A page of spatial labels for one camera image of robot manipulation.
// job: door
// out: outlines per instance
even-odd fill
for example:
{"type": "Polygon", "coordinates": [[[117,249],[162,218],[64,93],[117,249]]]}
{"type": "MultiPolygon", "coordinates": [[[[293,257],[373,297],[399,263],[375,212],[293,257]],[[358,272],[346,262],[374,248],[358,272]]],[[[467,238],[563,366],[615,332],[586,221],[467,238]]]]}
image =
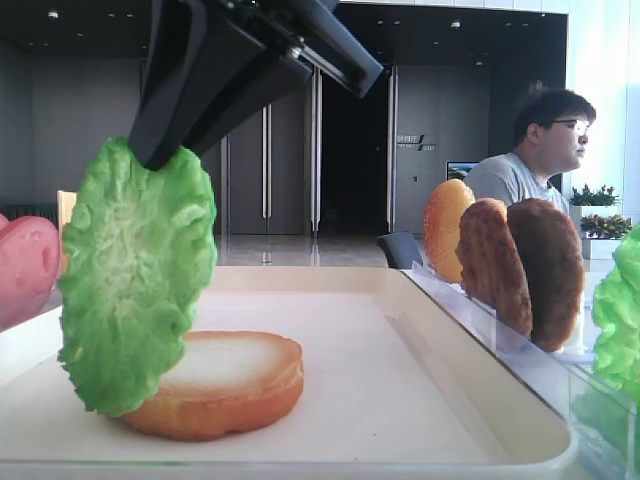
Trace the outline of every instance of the door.
{"type": "Polygon", "coordinates": [[[364,98],[330,78],[322,80],[320,234],[374,236],[392,226],[390,75],[385,70],[364,98]]]}
{"type": "Polygon", "coordinates": [[[300,235],[305,223],[304,90],[274,102],[228,136],[228,231],[300,235]]]}
{"type": "Polygon", "coordinates": [[[228,140],[229,219],[232,235],[267,233],[266,152],[267,125],[260,111],[245,120],[228,140]]]}
{"type": "Polygon", "coordinates": [[[302,235],[305,223],[305,90],[271,106],[267,231],[302,235]]]}

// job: bread slice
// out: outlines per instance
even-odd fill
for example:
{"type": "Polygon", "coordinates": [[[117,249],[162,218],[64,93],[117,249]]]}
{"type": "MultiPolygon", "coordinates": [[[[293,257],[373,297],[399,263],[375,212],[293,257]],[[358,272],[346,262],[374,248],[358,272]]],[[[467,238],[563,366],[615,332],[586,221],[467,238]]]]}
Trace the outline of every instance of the bread slice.
{"type": "Polygon", "coordinates": [[[303,390],[302,348],[264,332],[189,332],[182,360],[155,395],[119,417],[150,435],[210,441],[266,427],[286,416],[303,390]]]}
{"type": "Polygon", "coordinates": [[[456,256],[460,219],[475,201],[473,192],[458,179],[438,185],[424,210],[424,250],[429,264],[449,283],[462,281],[462,265],[456,256]]]}

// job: fake bread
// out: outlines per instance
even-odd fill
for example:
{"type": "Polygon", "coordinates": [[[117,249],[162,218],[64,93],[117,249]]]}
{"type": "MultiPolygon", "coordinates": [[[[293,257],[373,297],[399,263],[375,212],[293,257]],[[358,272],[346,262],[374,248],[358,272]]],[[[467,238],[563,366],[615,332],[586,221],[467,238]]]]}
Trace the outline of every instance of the fake bread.
{"type": "Polygon", "coordinates": [[[541,349],[560,349],[573,333],[585,273],[578,232],[551,202],[531,198],[508,210],[511,235],[527,274],[533,330],[541,349]]]}
{"type": "Polygon", "coordinates": [[[433,269],[449,283],[462,280],[462,265],[456,256],[460,218],[474,200],[462,181],[447,180],[433,191],[424,211],[425,253],[433,269]]]}
{"type": "Polygon", "coordinates": [[[182,360],[155,395],[120,419],[181,441],[208,441],[273,424],[303,390],[302,349],[263,332],[189,332],[182,360]]]}
{"type": "Polygon", "coordinates": [[[503,202],[483,198],[467,209],[456,253],[467,294],[493,307],[500,321],[529,337],[533,320],[527,277],[503,202]]]}

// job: brown patty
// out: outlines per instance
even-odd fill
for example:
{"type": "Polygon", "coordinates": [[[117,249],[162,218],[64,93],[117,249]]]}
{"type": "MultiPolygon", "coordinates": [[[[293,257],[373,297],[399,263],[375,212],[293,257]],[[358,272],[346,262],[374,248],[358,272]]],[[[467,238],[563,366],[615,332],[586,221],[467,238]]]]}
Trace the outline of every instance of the brown patty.
{"type": "Polygon", "coordinates": [[[578,232],[567,215],[539,199],[511,205],[508,225],[529,285],[531,340],[545,351],[556,351],[573,332],[584,289],[578,232]]]}
{"type": "Polygon", "coordinates": [[[460,221],[456,254],[467,294],[495,308],[498,319],[529,337],[531,299],[522,262],[507,226],[504,203],[481,199],[460,221]]]}

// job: wall sign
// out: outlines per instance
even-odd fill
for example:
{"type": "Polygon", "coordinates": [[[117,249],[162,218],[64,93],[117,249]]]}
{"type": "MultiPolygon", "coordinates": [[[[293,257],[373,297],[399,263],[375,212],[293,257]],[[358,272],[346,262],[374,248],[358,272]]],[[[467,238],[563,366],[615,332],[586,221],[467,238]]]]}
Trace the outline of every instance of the wall sign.
{"type": "Polygon", "coordinates": [[[436,149],[434,143],[423,143],[424,135],[398,135],[396,143],[399,148],[416,149],[419,152],[433,152],[436,149]]]}

